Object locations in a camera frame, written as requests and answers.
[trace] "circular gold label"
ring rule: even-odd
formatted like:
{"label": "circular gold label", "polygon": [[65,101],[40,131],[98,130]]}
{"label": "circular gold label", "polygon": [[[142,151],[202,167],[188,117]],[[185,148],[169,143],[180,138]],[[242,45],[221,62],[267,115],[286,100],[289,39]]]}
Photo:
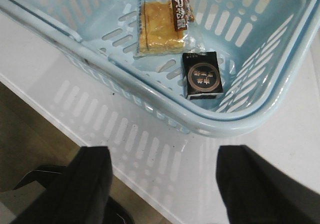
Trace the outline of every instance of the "circular gold label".
{"label": "circular gold label", "polygon": [[188,72],[190,85],[198,91],[210,92],[220,83],[219,71],[209,63],[201,62],[192,66]]}

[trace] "shopping basket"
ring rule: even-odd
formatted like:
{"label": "shopping basket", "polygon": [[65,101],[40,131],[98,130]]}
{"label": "shopping basket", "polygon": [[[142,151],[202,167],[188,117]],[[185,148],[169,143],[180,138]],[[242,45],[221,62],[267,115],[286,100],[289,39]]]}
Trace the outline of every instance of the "shopping basket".
{"label": "shopping basket", "polygon": [[186,100],[180,55],[134,59],[137,0],[0,0],[79,68],[183,133],[254,130],[283,99],[320,23],[320,0],[190,0],[224,94]]}

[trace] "brown floor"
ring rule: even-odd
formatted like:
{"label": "brown floor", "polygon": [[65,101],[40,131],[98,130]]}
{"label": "brown floor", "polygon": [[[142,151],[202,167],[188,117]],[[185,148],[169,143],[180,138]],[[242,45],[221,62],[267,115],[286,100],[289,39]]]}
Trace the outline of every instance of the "brown floor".
{"label": "brown floor", "polygon": [[[0,202],[8,209],[18,214],[43,191],[39,184],[33,183],[12,194],[10,190],[27,172],[43,164],[68,165],[78,149],[74,142],[0,83]],[[110,195],[131,213],[136,224],[170,224],[116,177],[112,185]],[[31,194],[25,195],[28,190],[32,190]]]}

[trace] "black object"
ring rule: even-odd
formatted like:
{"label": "black object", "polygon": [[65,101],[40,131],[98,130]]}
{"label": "black object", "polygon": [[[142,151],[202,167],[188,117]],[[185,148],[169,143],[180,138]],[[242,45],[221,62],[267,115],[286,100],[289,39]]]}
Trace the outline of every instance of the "black object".
{"label": "black object", "polygon": [[231,224],[320,224],[320,195],[247,146],[221,146],[216,170]]}
{"label": "black object", "polygon": [[65,166],[59,165],[39,166],[37,169],[27,173],[13,189],[19,189],[20,187],[23,187],[35,180],[44,188],[48,188],[49,185],[64,171],[65,168]]}
{"label": "black object", "polygon": [[26,175],[19,186],[33,177],[45,185],[50,179],[52,183],[11,224],[134,224],[127,211],[109,197],[113,173],[107,147],[82,147],[68,167],[42,166]]}
{"label": "black object", "polygon": [[223,93],[216,52],[183,53],[184,95],[187,99],[215,98]]}

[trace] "black box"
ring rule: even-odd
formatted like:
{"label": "black box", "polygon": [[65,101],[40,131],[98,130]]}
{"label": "black box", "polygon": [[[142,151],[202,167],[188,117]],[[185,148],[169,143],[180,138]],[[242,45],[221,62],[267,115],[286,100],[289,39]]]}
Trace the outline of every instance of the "black box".
{"label": "black box", "polygon": [[183,53],[184,96],[188,99],[214,99],[223,93],[216,52]]}

